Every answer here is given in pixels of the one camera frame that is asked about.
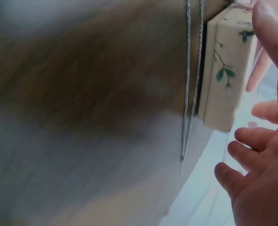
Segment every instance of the blurry hand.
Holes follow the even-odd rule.
[[[259,41],[278,67],[278,20],[257,3],[253,24]],[[252,114],[278,124],[278,102],[256,104]],[[216,166],[215,175],[231,197],[236,225],[278,226],[278,129],[241,128],[235,132],[235,139],[228,151],[247,175],[225,163]]]
[[[250,4],[242,5],[244,5],[246,8],[251,9],[259,1],[260,0],[251,0]],[[271,13],[275,14],[276,18],[278,19],[278,0],[262,0],[262,2],[265,2],[267,4],[268,9],[271,11]],[[271,59],[267,52],[263,49],[261,42],[258,42],[256,50],[256,55],[259,54],[259,59],[255,65],[255,68],[250,76],[246,87],[247,92],[252,92],[259,86],[262,78],[266,75],[271,66]]]

